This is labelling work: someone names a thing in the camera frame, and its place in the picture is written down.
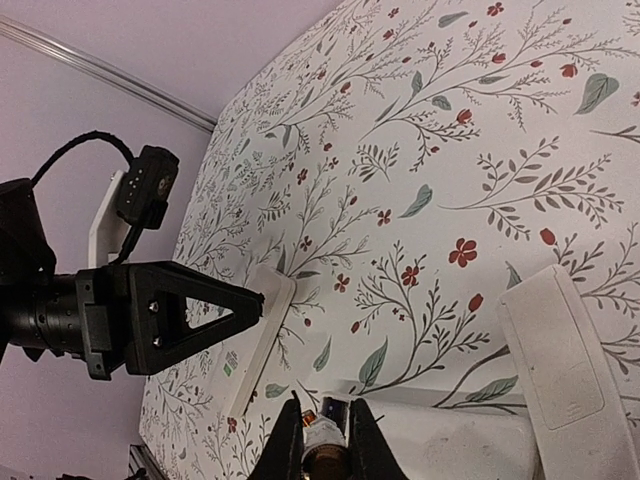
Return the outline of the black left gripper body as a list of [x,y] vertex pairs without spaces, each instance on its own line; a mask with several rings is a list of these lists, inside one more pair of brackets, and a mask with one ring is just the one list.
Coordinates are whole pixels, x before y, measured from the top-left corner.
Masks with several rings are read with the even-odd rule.
[[110,381],[121,368],[134,375],[130,270],[129,264],[108,265],[75,276],[82,359],[94,380]]

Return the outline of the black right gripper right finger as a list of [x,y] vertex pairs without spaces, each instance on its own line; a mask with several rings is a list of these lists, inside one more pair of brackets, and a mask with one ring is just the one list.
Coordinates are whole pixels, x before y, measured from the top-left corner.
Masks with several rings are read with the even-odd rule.
[[353,479],[408,480],[362,398],[350,403],[348,449]]

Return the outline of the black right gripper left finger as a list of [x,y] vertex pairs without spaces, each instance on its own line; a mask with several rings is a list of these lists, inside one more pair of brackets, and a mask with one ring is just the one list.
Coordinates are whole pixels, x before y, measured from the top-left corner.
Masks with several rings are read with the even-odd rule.
[[257,480],[302,478],[304,434],[300,400],[295,391],[285,401],[253,471]]

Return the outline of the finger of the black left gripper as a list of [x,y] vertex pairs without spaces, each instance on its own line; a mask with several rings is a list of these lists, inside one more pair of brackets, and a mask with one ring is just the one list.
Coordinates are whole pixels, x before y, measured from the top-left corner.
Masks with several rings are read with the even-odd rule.
[[[172,261],[127,267],[130,339],[125,350],[131,375],[155,375],[256,326],[264,295],[214,279]],[[196,327],[195,304],[219,306],[226,314]]]

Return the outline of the clear plastic screwdriver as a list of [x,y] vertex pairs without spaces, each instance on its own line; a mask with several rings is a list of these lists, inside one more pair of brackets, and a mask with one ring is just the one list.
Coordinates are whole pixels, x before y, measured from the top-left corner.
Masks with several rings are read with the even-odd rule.
[[346,440],[334,421],[320,416],[306,428],[302,467],[305,477],[311,480],[350,478]]

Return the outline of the white remote with logo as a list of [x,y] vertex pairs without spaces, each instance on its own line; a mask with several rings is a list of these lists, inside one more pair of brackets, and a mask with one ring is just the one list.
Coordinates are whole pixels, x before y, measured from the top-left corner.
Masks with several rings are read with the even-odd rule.
[[258,323],[234,337],[233,349],[228,350],[237,354],[238,363],[225,413],[235,419],[248,407],[296,292],[294,280],[264,265],[256,268],[248,286],[264,296],[264,304]]

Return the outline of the white remote control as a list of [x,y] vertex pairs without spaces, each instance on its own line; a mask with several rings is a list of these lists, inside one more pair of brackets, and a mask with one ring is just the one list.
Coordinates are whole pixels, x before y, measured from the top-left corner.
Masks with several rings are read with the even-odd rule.
[[[541,476],[533,431],[522,417],[365,401],[408,479]],[[346,427],[339,429],[348,449],[349,411]]]

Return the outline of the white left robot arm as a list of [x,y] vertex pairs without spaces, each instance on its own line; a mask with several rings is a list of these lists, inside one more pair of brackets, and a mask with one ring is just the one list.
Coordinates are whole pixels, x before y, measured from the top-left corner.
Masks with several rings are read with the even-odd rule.
[[157,374],[255,326],[260,293],[234,286],[173,261],[132,263],[144,230],[160,227],[178,174],[169,150],[145,146],[133,153],[116,136],[82,134],[73,146],[100,140],[128,164],[116,214],[129,227],[119,255],[97,268],[56,272],[34,194],[37,178],[1,186],[1,343],[32,360],[45,352],[70,355],[95,380],[125,368]]

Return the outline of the white remote with QR label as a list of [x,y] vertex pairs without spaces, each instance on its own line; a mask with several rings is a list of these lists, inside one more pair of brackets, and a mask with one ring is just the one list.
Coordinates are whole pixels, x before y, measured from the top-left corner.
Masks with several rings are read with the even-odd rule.
[[639,457],[595,325],[549,266],[497,301],[548,479],[636,479]]

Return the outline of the aluminium front rail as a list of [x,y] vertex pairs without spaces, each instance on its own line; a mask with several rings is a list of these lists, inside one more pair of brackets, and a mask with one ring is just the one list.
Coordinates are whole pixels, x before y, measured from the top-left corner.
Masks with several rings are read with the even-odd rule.
[[127,479],[167,480],[168,477],[146,445],[130,445]]

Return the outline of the aluminium back left frame post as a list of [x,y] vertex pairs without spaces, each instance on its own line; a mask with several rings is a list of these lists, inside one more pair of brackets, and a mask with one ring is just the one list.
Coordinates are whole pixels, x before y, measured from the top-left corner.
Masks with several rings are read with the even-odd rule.
[[212,133],[217,125],[216,119],[195,106],[6,15],[1,16],[1,36],[120,90],[193,128]]

